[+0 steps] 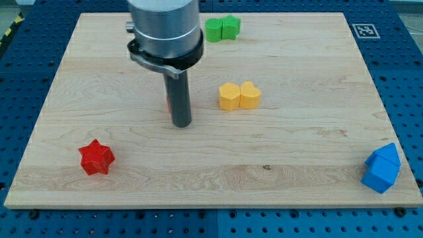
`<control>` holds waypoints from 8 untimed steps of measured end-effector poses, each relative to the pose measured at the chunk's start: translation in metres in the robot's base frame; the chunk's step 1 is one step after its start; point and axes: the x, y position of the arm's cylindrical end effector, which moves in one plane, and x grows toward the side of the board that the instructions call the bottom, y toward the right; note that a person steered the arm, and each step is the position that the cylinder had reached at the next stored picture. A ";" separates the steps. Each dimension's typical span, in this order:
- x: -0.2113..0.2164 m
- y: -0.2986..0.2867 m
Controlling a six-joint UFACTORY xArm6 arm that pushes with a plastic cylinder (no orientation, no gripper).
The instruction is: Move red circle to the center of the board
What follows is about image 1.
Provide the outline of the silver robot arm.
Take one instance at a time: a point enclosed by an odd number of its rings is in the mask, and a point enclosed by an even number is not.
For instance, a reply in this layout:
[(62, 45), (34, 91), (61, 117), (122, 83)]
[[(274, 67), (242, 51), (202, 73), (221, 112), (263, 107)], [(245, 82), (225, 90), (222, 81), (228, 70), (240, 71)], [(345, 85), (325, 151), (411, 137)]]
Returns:
[(128, 43), (133, 61), (178, 79), (203, 53), (197, 0), (128, 0), (135, 38)]

